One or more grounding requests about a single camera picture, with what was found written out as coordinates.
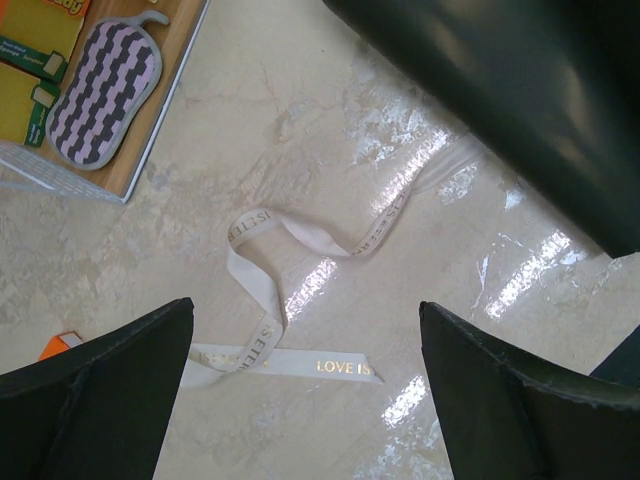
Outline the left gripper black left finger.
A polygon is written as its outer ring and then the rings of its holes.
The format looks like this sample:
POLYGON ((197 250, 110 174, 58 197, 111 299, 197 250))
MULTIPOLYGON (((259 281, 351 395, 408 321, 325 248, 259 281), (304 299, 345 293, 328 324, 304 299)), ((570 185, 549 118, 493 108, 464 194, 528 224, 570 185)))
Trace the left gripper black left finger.
POLYGON ((190 298, 1 377, 4 479, 150 479, 194 327, 190 298))

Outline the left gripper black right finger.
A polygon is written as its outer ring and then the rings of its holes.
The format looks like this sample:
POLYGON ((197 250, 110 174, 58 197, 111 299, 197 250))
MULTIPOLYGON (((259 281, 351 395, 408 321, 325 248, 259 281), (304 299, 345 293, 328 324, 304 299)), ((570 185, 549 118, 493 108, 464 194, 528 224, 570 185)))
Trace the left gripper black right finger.
POLYGON ((590 374, 494 337, 434 302, 422 354, 457 479, 636 479, 639 333, 590 374))

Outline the cream printed ribbon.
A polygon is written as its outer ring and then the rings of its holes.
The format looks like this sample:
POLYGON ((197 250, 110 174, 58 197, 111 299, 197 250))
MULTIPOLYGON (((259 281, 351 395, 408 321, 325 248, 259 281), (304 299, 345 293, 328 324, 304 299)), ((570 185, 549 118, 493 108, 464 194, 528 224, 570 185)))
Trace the cream printed ribbon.
POLYGON ((243 347, 193 343, 180 386, 205 387, 244 372, 381 384, 383 379, 364 354, 280 349, 287 316, 277 283, 238 249, 258 235, 282 227, 303 246, 328 259, 366 258, 383 244, 415 189, 437 184, 486 152, 477 138, 467 134, 433 157, 421 160, 364 238, 350 249, 341 246, 324 228, 293 214, 264 207, 238 217, 228 229, 227 270, 264 314, 243 347))

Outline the black wrapping paper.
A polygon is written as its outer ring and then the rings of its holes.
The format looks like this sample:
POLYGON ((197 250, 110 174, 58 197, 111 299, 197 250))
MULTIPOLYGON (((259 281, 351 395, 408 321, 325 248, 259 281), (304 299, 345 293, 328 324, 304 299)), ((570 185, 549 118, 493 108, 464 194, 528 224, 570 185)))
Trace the black wrapping paper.
POLYGON ((639 249, 635 1, 332 1, 612 258, 639 249))

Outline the orange razor package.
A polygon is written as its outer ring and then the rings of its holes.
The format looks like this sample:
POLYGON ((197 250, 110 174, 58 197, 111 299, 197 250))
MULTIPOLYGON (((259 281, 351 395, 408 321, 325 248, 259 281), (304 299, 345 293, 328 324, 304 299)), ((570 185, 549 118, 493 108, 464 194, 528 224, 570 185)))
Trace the orange razor package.
POLYGON ((76 332, 70 331, 56 335, 49 340, 38 360, 45 360, 82 344, 83 340, 76 332))

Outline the orange sponge pack left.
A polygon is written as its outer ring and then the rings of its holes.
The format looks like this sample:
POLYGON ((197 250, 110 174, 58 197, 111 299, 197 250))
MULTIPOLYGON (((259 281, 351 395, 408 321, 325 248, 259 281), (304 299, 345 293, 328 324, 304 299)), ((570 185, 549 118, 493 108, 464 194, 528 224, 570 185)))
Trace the orange sponge pack left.
POLYGON ((39 147, 88 1, 1 3, 1 138, 39 147))

